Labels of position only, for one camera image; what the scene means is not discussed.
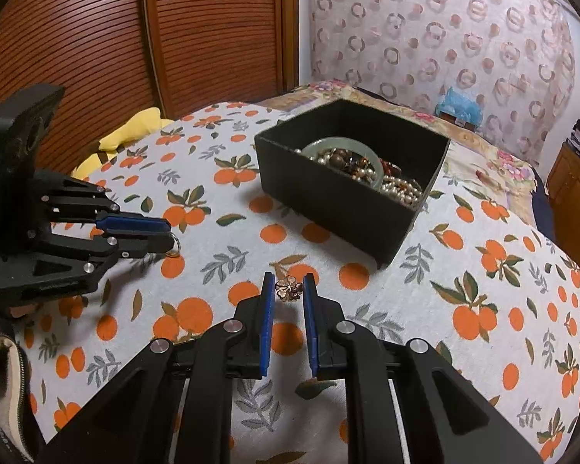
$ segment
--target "bead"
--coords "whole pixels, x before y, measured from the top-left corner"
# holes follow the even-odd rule
[[[346,161],[338,153],[334,153],[333,155],[331,155],[331,159],[329,160],[329,164],[331,164],[336,169],[343,169],[344,167],[346,167]]]

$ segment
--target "orange fruit pattern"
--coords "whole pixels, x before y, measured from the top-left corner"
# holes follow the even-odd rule
[[[279,244],[287,235],[286,229],[277,223],[265,226],[260,230],[260,238],[269,244]]]
[[[177,258],[166,257],[161,263],[161,275],[167,279],[174,279],[183,273],[185,269],[185,258],[178,255]]]
[[[71,370],[71,367],[68,363],[68,357],[64,354],[61,354],[56,358],[56,374],[60,378],[66,379],[69,370]]]
[[[517,307],[514,307],[509,311],[509,324],[516,331],[522,331],[522,328],[524,327],[524,314],[522,314],[522,311]]]
[[[251,281],[243,281],[241,283],[236,283],[227,292],[227,299],[229,302],[236,307],[241,300],[246,298],[251,298],[252,296],[258,296],[260,294],[260,289],[254,285]]]
[[[369,271],[360,263],[347,263],[338,273],[341,285],[347,290],[362,290],[369,283]]]
[[[249,201],[249,209],[254,213],[268,213],[273,209],[273,199],[268,195],[260,195]]]
[[[304,263],[297,263],[288,269],[288,275],[295,277],[297,281],[302,281],[303,277],[305,277],[310,272],[314,274],[314,282],[318,284],[320,282],[320,276],[314,267]]]
[[[65,410],[56,410],[54,412],[54,423],[56,424],[56,427],[62,429],[80,410],[80,405],[77,403],[67,403]]]
[[[213,310],[201,298],[186,298],[176,308],[176,320],[183,330],[202,334],[213,323]]]
[[[113,316],[105,315],[97,322],[97,336],[103,340],[112,340],[118,333],[118,323]]]
[[[518,370],[518,367],[514,365],[514,363],[511,362],[505,366],[505,369],[503,370],[503,387],[506,390],[510,391],[516,387],[516,385],[518,385],[519,379],[520,370]]]
[[[77,347],[71,352],[71,364],[76,372],[81,372],[86,365],[86,355],[84,349]]]
[[[303,333],[292,323],[275,323],[271,350],[281,356],[292,356],[303,349]]]
[[[320,244],[321,242],[328,241],[331,234],[328,230],[323,229],[321,226],[316,225],[316,223],[308,223],[303,227],[300,233],[303,238],[314,244]]]

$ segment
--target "metal screw head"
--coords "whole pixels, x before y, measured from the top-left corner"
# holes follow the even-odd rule
[[[421,340],[420,338],[412,339],[410,342],[410,349],[415,351],[417,354],[423,354],[427,352],[427,342]]]
[[[339,331],[339,333],[344,333],[344,334],[350,334],[353,333],[354,330],[356,330],[356,326],[354,325],[353,322],[350,321],[339,321],[336,325],[335,328],[337,331]]]
[[[224,322],[223,329],[228,333],[237,333],[243,329],[243,323],[238,319],[229,319],[228,321]]]
[[[163,354],[168,349],[170,349],[170,342],[163,338],[158,338],[150,343],[150,350],[155,354]]]

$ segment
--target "wooden cabinet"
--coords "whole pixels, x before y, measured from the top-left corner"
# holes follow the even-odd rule
[[[580,158],[563,143],[548,176],[558,246],[580,266]]]

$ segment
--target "wall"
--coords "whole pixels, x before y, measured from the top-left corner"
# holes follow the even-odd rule
[[[310,0],[299,0],[299,81],[302,85],[311,82],[312,79],[309,37],[310,12]],[[548,134],[539,158],[540,163],[537,171],[544,181],[557,158],[561,144],[571,132],[576,120],[580,118],[580,20],[576,16],[568,15],[568,22],[577,64],[575,87],[569,104]]]

